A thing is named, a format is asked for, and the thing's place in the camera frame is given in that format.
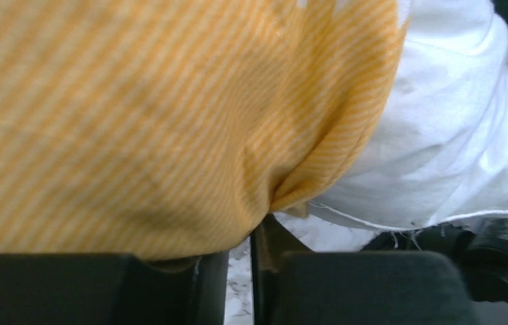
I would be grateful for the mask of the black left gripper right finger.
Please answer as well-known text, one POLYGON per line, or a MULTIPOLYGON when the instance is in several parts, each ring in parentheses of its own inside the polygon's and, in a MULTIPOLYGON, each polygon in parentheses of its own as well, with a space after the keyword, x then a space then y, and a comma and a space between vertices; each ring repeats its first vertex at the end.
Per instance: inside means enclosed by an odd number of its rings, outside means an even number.
POLYGON ((268 215, 251 233, 256 324, 477 324, 461 275, 425 251, 316 253, 268 215))

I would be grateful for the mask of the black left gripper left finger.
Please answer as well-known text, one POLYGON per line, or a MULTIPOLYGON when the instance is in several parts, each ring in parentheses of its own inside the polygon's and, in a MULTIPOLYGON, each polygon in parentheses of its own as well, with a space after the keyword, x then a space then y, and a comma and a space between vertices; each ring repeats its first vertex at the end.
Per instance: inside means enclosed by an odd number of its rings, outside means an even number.
POLYGON ((228 254, 0 254, 0 324, 222 324, 228 254))

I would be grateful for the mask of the white pillow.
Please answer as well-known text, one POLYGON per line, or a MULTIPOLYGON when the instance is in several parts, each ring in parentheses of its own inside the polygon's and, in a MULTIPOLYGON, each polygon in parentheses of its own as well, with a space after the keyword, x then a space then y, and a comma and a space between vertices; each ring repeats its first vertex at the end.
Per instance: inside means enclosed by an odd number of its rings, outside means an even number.
POLYGON ((381 120, 354 166, 279 222, 318 251, 380 231, 508 218, 508 1, 413 1, 381 120))

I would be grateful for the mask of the blue yellow Mickey pillowcase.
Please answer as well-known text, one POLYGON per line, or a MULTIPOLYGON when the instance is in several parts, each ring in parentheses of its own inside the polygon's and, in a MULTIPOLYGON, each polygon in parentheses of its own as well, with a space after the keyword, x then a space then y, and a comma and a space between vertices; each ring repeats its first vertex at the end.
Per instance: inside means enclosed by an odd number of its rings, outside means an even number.
POLYGON ((408 1, 0 1, 0 253, 239 245, 352 166, 408 1))

